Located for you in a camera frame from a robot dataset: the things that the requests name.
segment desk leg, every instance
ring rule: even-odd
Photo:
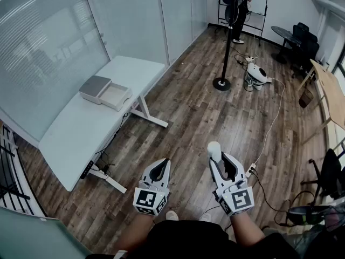
[[[138,115],[139,117],[144,118],[146,120],[149,120],[149,121],[151,121],[151,122],[153,122],[153,123],[155,123],[157,125],[160,125],[162,127],[167,127],[168,126],[167,122],[164,122],[164,121],[162,121],[160,119],[157,119],[155,117],[152,117],[150,115],[149,110],[147,108],[147,104],[145,102],[145,98],[142,95],[139,96],[138,102],[139,102],[139,105],[141,107],[142,112],[139,111],[139,110],[132,109],[131,112],[133,114]]]
[[[95,164],[92,166],[92,169],[90,169],[90,171],[88,171],[88,173],[93,174],[95,176],[98,176],[101,179],[104,179],[105,181],[107,181],[109,184],[111,184],[113,187],[115,187],[117,190],[119,190],[122,193],[125,193],[127,191],[127,189],[124,186],[117,183],[110,176],[104,175],[104,173]]]
[[[313,138],[315,135],[317,135],[319,132],[321,132],[327,125],[328,125],[328,123],[331,121],[331,118],[329,117],[327,120],[326,120],[326,122],[324,122],[320,127],[318,127],[316,130],[315,130],[315,132],[311,135],[311,136],[309,136],[305,141],[303,141],[302,142],[302,146],[306,143],[306,142],[308,142],[311,138]]]
[[[325,95],[322,96],[322,98],[320,99],[320,101],[318,101],[318,103],[316,104],[316,106],[313,107],[313,109],[311,110],[311,113],[322,103],[322,100],[325,98]]]
[[[309,79],[309,77],[313,74],[314,71],[315,71],[314,68],[312,68],[312,69],[310,70],[310,72],[308,73],[308,75],[306,76],[306,78],[302,81],[302,83],[300,84],[300,86],[297,88],[297,91],[298,91],[299,89],[301,89],[302,86],[304,86],[304,84],[305,84],[306,81]]]

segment power strip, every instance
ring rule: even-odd
[[[253,58],[253,57],[247,57],[246,58],[246,61],[248,62],[248,63],[251,63],[251,62],[253,62],[255,59]]]
[[[256,165],[254,163],[252,163],[252,165],[249,167],[248,171],[246,172],[246,178],[249,178],[253,172],[253,169],[256,168]]]

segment white sneaker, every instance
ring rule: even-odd
[[[174,211],[168,211],[165,215],[167,221],[178,221],[178,216]]]
[[[243,44],[244,43],[243,40],[236,40],[236,39],[233,39],[232,42],[237,43],[237,44]]]
[[[211,220],[212,220],[212,216],[210,213],[202,214],[201,217],[199,218],[199,221],[202,221],[202,222],[211,222]]]

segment wooden floor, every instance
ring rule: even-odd
[[[209,28],[202,34],[146,97],[151,114],[167,121],[168,128],[131,115],[107,148],[109,161],[114,164],[110,168],[111,177],[128,188],[126,194],[91,175],[79,180],[74,191],[68,192],[40,152],[24,140],[20,141],[27,176],[43,208],[50,217],[60,219],[91,251],[114,252],[114,242],[136,214],[132,206],[134,188],[145,167],[155,160],[169,157],[172,162],[171,197],[156,220],[159,222],[170,209],[182,220],[196,220],[207,209],[218,205],[212,196],[215,184],[208,168],[206,146],[209,141],[219,141],[222,150],[237,158],[245,170],[259,156],[284,87],[273,81],[261,91],[245,91],[244,69],[234,60],[237,52],[231,49],[227,70],[231,91],[215,90],[212,80],[222,72],[226,36],[223,30],[216,34],[214,30]],[[262,42],[258,47],[258,40],[247,35],[243,35],[243,39],[245,45],[236,45],[236,49],[252,56],[256,49],[257,64],[269,77],[281,80],[286,86],[279,116],[257,163],[267,199],[279,209],[285,199],[293,199],[302,189],[312,189],[310,186],[301,188],[300,181],[315,179],[308,159],[314,158],[321,166],[326,152],[325,135],[317,135],[303,147],[299,141],[322,123],[321,110],[318,107],[310,112],[316,99],[306,110],[298,105],[301,92],[295,89],[301,78],[292,79],[289,65],[272,59],[271,53],[279,51],[276,46]],[[253,185],[255,179],[251,177],[249,183]],[[261,227],[277,227],[273,221],[275,212],[265,203],[258,183],[254,186],[254,199],[256,205],[250,211],[252,219]],[[312,197],[305,194],[295,205],[311,200]],[[223,228],[230,223],[222,209],[216,208],[210,213],[212,221]],[[278,215],[277,220],[283,221],[283,214]]]

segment black cable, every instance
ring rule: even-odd
[[[119,128],[117,129],[117,131],[115,132],[115,134],[114,134],[112,140],[110,141],[109,145],[113,142],[113,140],[115,139],[115,137],[116,137],[117,134],[119,133],[120,128],[122,127],[123,120],[124,120],[124,118],[126,118],[127,116],[128,116],[128,113],[127,113],[127,112],[122,116],[121,124],[120,124]],[[96,152],[95,154],[99,154],[99,153],[104,152],[104,151],[107,149],[107,147],[105,147],[104,149],[102,149],[102,150]]]
[[[220,205],[218,205],[218,206],[214,206],[214,207],[212,207],[212,208],[210,208],[210,209],[206,210],[206,211],[203,213],[203,215],[204,215],[204,214],[206,214],[208,211],[210,211],[210,210],[212,210],[212,209],[215,209],[215,208],[218,208],[218,207],[220,207]]]
[[[239,59],[236,58],[236,56],[240,56],[240,57],[244,58],[245,62],[241,62]],[[245,64],[246,64],[246,66],[248,66],[248,62],[247,62],[246,58],[245,58],[242,54],[236,54],[236,55],[233,56],[233,58],[234,58],[239,64],[241,64],[241,65],[245,65]]]
[[[241,52],[239,52],[239,51],[237,51],[234,47],[232,47],[231,45],[230,45],[230,48],[232,48],[232,49],[234,49],[238,54],[240,54],[241,56],[247,56],[247,57],[249,57],[249,55],[248,54],[242,54]]]
[[[264,199],[265,199],[267,205],[268,205],[272,210],[274,210],[274,211],[276,211],[276,212],[286,212],[286,211],[284,211],[284,210],[277,210],[277,209],[274,209],[274,208],[269,204],[269,202],[267,201],[267,198],[266,198],[265,190],[264,190],[264,188],[263,188],[263,186],[262,186],[262,184],[261,184],[261,182],[260,182],[260,180],[259,180],[259,177],[258,177],[254,172],[252,172],[252,174],[255,175],[255,176],[257,177],[257,179],[258,179],[258,182],[259,182],[259,184],[260,184],[260,186],[261,186],[261,188],[262,188],[262,190],[263,190],[263,192],[264,192]]]
[[[274,222],[275,222],[276,224],[278,224],[279,226],[284,226],[284,227],[294,227],[294,226],[296,226],[296,224],[287,224],[287,215],[286,215],[286,218],[285,218],[285,223],[278,223],[278,222],[277,222],[277,215],[278,215],[280,212],[284,212],[284,213],[287,214],[288,211],[292,208],[293,203],[295,202],[295,200],[297,199],[297,197],[298,197],[299,195],[301,195],[301,194],[303,194],[303,193],[310,193],[310,194],[312,194],[314,200],[315,200],[315,195],[314,195],[312,192],[307,191],[307,190],[301,191],[301,192],[299,192],[299,193],[297,194],[297,196],[293,199],[292,202],[291,202],[291,200],[285,200],[285,201],[282,203],[282,205],[281,205],[281,207],[279,208],[279,210],[276,210],[276,209],[274,209],[274,208],[267,202],[265,190],[264,190],[264,188],[263,188],[263,186],[262,186],[262,184],[261,184],[261,182],[260,182],[260,180],[259,180],[259,176],[258,176],[259,174],[258,174],[258,172],[257,172],[254,168],[251,168],[251,173],[252,173],[254,176],[256,176],[257,181],[259,182],[259,184],[260,184],[260,186],[261,186],[261,188],[262,188],[262,190],[263,190],[263,192],[264,192],[264,198],[265,198],[266,203],[268,204],[268,206],[269,206],[271,209],[273,209],[274,211],[277,212],[276,215],[274,216]],[[283,205],[285,204],[286,201],[289,201],[289,202],[290,202],[288,211],[281,210],[282,207],[283,207]]]
[[[250,20],[250,18],[252,17],[252,11],[249,13],[249,18],[248,20],[244,21],[245,23],[248,22]]]
[[[229,226],[224,229],[224,231],[227,232],[227,229],[231,226],[232,226],[232,223],[230,223]]]

